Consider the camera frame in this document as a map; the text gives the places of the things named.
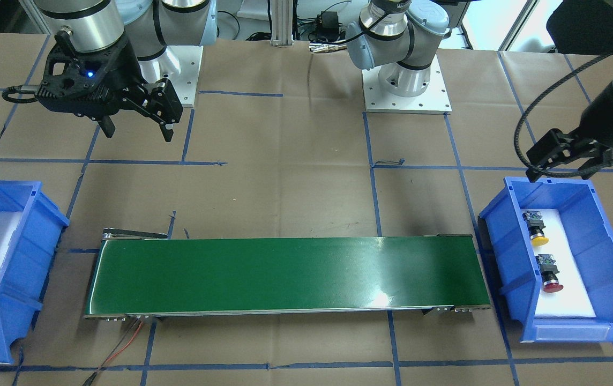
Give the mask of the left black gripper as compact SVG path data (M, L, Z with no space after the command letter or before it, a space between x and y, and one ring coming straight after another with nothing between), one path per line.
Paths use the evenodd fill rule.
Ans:
M579 135L613 149L613 83L606 86L581 115ZM588 143L576 135L559 129L549 130L526 152L527 160L536 169L526 171L530 182L543 176L542 171L570 164L588 154ZM580 168L581 178L590 179L601 169L613 167L613 151L600 151Z

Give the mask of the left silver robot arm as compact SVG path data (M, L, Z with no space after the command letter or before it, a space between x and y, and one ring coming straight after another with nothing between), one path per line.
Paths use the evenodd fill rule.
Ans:
M613 9L613 1L607 3ZM357 68L379 69L385 93L413 98L426 90L448 23L446 11L432 1L370 1L358 22L348 25L343 44ZM550 129L527 152L520 147L521 130L532 110L566 81L612 55L613 44L542 91L520 115L513 144L531 182L542 176L588 179L613 167L613 80L582 112L576 129Z

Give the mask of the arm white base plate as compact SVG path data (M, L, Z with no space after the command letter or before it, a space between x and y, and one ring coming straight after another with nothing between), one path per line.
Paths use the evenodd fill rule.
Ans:
M437 56L422 71L392 63L363 69L361 76L366 112L446 114L453 110Z
M182 106L193 108L203 49L201 46L168 46L157 58L138 63L148 83L170 80Z

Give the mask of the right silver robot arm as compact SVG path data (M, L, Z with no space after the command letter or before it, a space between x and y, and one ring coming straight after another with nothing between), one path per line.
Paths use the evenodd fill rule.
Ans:
M157 123L171 141L194 87L175 47L210 46L218 37L215 1L37 1L56 44L35 99L115 133L113 115L130 110Z

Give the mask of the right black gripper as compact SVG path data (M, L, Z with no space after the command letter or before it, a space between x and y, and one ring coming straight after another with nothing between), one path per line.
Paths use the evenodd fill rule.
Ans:
M73 113L99 121L107 138L115 134L111 115L133 110L155 121L165 142L174 136L183 107L171 80L146 83L127 34L111 46L79 52L66 30L54 36L37 101L51 112Z

